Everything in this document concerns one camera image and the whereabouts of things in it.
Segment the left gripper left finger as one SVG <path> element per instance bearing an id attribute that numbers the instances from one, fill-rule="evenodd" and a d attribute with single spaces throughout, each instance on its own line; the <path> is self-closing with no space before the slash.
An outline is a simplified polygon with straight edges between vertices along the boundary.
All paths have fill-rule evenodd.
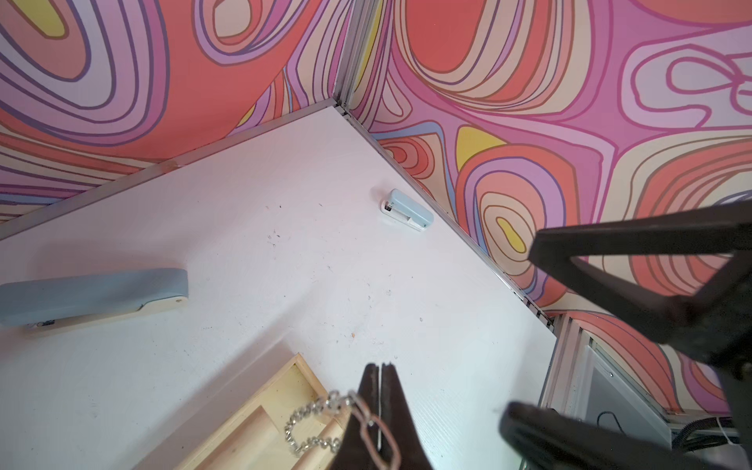
<path id="1" fill-rule="evenodd" d="M 356 390 L 372 416 L 379 417 L 381 411 L 381 372 L 375 363 L 368 364 L 362 373 L 360 387 Z M 342 440 L 342 446 L 331 462 L 331 470 L 376 470 L 377 464 L 368 446 L 379 452 L 380 428 L 378 425 L 363 424 L 354 414 L 360 411 L 355 407 Z"/>

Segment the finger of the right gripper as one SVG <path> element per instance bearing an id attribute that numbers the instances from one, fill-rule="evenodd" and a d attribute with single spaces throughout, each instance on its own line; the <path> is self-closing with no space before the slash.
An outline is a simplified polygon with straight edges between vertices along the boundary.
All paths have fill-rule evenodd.
<path id="1" fill-rule="evenodd" d="M 544 229 L 529 260 L 655 343 L 733 370 L 751 360 L 751 204 Z"/>
<path id="2" fill-rule="evenodd" d="M 651 442 L 512 401 L 499 434 L 531 469 L 718 469 Z"/>

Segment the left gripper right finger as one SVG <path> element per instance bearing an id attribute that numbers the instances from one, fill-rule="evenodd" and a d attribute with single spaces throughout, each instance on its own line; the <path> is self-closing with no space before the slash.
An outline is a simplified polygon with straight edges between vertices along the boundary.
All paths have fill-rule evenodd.
<path id="1" fill-rule="evenodd" d="M 380 456 L 387 464 L 395 463 L 399 457 L 399 469 L 433 469 L 421 445 L 393 364 L 381 366 L 380 418 L 384 423 L 380 431 Z"/>

